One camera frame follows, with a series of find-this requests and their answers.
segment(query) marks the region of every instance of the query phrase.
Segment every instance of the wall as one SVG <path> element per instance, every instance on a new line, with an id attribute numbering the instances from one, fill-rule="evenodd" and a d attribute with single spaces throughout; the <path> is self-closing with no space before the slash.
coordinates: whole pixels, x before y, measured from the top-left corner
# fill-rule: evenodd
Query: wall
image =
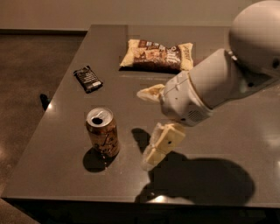
<path id="1" fill-rule="evenodd" d="M 230 26 L 259 0 L 1 0 L 0 29 L 86 31 L 91 24 Z"/>

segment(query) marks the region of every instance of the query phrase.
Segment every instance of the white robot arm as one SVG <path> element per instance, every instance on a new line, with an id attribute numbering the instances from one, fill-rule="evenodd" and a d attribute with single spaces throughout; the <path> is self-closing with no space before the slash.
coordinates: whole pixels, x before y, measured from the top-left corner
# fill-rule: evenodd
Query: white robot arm
<path id="1" fill-rule="evenodd" d="M 157 98 L 163 114 L 180 125 L 195 126 L 223 103 L 252 95 L 277 81 L 280 78 L 280 1 L 255 3 L 242 11 L 230 29 L 229 44 L 230 51 L 219 49 L 159 89 Z M 143 163 L 157 165 L 160 161 L 153 162 L 150 154 L 144 154 Z"/>

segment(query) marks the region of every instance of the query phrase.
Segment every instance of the small black object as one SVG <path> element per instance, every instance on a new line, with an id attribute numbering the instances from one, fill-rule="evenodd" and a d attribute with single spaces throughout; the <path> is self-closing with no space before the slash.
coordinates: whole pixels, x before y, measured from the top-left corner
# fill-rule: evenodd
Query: small black object
<path id="1" fill-rule="evenodd" d="M 44 110 L 47 109 L 47 107 L 49 106 L 51 99 L 47 98 L 47 96 L 45 94 L 41 94 L 40 95 L 40 100 L 42 102 L 42 107 Z"/>
<path id="2" fill-rule="evenodd" d="M 103 84 L 91 70 L 90 66 L 85 66 L 80 70 L 74 71 L 73 75 L 76 76 L 77 80 L 83 86 L 87 94 L 100 88 Z"/>

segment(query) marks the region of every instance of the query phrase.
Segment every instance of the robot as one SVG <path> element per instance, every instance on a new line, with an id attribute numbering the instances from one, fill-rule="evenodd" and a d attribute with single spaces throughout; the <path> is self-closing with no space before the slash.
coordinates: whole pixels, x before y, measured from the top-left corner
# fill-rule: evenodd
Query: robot
<path id="1" fill-rule="evenodd" d="M 186 126 L 210 117 L 222 104 L 271 86 L 280 77 L 280 2 L 250 5 L 234 20 L 230 51 L 219 49 L 190 71 L 137 95 L 160 104 L 171 123 L 157 124 L 144 151 L 149 171 L 186 136 Z"/>

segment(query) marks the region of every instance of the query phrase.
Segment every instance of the table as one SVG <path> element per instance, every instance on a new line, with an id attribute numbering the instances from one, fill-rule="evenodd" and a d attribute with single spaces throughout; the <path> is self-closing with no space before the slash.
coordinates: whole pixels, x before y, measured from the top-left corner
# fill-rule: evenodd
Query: table
<path id="1" fill-rule="evenodd" d="M 92 25 L 2 198 L 38 221 L 82 217 L 84 223 L 93 217 L 103 223 L 110 219 L 108 212 L 125 223 L 195 207 L 279 208 L 278 85 L 217 108 L 213 117 L 188 128 L 183 143 L 153 171 L 140 167 L 154 126 L 167 119 L 158 105 L 141 101 L 136 93 L 165 84 L 173 74 L 119 71 L 128 40 L 164 46 L 192 42 L 198 62 L 218 48 L 228 49 L 228 30 Z M 73 76 L 86 65 L 104 82 L 91 94 Z M 107 167 L 90 150 L 84 125 L 87 113 L 97 107 L 113 111 L 121 145 Z"/>

